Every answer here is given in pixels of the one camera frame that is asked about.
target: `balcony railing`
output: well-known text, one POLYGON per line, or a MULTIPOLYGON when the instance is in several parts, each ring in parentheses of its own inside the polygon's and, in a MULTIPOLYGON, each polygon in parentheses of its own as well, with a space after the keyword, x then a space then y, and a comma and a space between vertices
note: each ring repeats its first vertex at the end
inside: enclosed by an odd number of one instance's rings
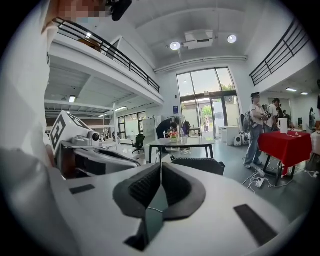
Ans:
POLYGON ((137 74, 141 77, 149 86, 154 88, 158 93, 160 93, 160 86, 144 72, 137 64, 135 64, 130 58, 128 58, 124 53, 118 50, 115 45, 110 44, 97 34, 91 32, 85 27, 61 18, 56 18, 54 22, 57 24, 59 34, 67 36, 78 42, 88 45, 89 47, 97 50, 99 53, 105 55, 106 57, 112 59, 123 67, 127 68, 130 72, 137 74))
POLYGON ((294 19, 280 41, 250 74, 254 86, 271 76, 308 43, 309 38, 300 23, 294 19))

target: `black rubber pad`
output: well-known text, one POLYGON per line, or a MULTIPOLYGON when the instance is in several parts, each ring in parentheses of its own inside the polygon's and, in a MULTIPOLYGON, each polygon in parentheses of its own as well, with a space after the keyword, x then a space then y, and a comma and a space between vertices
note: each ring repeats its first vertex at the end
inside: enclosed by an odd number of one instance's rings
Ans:
POLYGON ((247 204, 234 207, 234 210, 259 246, 263 246, 277 236, 277 233, 247 204))
POLYGON ((93 190, 93 189, 95 189, 95 186, 88 184, 88 185, 84 185, 84 186, 70 188, 70 192, 71 192, 71 194, 74 195, 74 194, 79 194, 79 193, 86 192, 88 190, 93 190))

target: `gray floor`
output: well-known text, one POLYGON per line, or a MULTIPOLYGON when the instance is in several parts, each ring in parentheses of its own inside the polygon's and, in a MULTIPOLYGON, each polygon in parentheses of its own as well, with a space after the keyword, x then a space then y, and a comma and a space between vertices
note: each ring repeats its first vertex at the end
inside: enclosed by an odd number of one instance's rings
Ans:
MULTIPOLYGON (((227 146, 226 143, 218 142, 213 145, 214 158, 225 164, 224 177, 236 180, 239 183, 243 183, 250 175, 253 174, 254 169, 246 169, 243 166, 243 158, 246 155, 248 146, 234 147, 227 146)), ((205 158, 206 151, 204 148, 192 148, 191 154, 181 154, 181 152, 172 152, 170 155, 185 158, 205 158)), ((265 163, 267 160, 266 154, 262 153, 260 160, 265 163)), ((277 168, 277 161, 272 161, 270 167, 277 168)), ((300 168, 305 168, 305 162, 299 165, 300 168)), ((274 185, 275 178, 272 176, 266 176, 271 184, 274 185)), ((288 179, 280 179, 278 186, 288 183, 288 179)), ((261 188, 257 188, 254 185, 252 188, 255 190, 256 195, 269 201, 272 205, 277 207, 290 222, 295 220, 301 214, 307 212, 311 206, 314 195, 318 189, 319 180, 312 178, 308 173, 301 172, 294 176, 293 181, 283 187, 268 187, 268 183, 265 181, 261 188)), ((168 207, 165 199, 165 192, 161 187, 156 197, 150 204, 150 207, 164 210, 168 207)), ((153 227, 149 230, 149 235, 152 238, 157 233, 157 228, 161 227, 161 213, 155 210, 147 211, 147 221, 152 221, 153 227)))

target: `ceiling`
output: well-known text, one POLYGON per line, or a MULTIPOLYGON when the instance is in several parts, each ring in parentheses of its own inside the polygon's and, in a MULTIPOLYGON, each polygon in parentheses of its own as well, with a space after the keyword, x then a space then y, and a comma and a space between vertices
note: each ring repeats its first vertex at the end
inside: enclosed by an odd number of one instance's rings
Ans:
POLYGON ((156 106, 154 102, 110 82, 51 62, 49 83, 44 99, 60 103, 45 103, 45 112, 48 118, 57 117, 61 110, 70 111, 80 118, 98 118, 107 111, 95 107, 63 104, 63 102, 69 101, 70 96, 76 96, 75 102, 77 104, 109 108, 113 108, 114 103, 119 107, 127 107, 128 110, 156 106))
POLYGON ((303 69, 288 77, 286 80, 271 87, 269 93, 288 93, 299 96, 301 93, 319 93, 317 81, 320 80, 320 67, 315 60, 303 69), (296 92, 287 91, 287 88, 297 90, 296 92))
POLYGON ((266 0, 135 0, 124 14, 146 42, 160 66, 181 60, 221 55, 244 55, 255 34, 266 0), (185 43, 185 33, 212 30, 211 47, 178 51, 172 42, 185 43), (234 44, 227 41, 234 34, 234 44))

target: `jeans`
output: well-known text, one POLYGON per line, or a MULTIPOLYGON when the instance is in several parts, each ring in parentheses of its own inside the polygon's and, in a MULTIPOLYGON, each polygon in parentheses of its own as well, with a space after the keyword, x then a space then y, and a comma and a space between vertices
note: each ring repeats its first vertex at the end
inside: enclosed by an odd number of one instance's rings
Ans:
POLYGON ((244 164, 251 165, 252 162, 258 163, 259 157, 261 156, 261 151, 258 147, 258 139, 262 133, 262 125, 258 124, 255 128, 251 128, 251 140, 248 151, 246 152, 244 164))

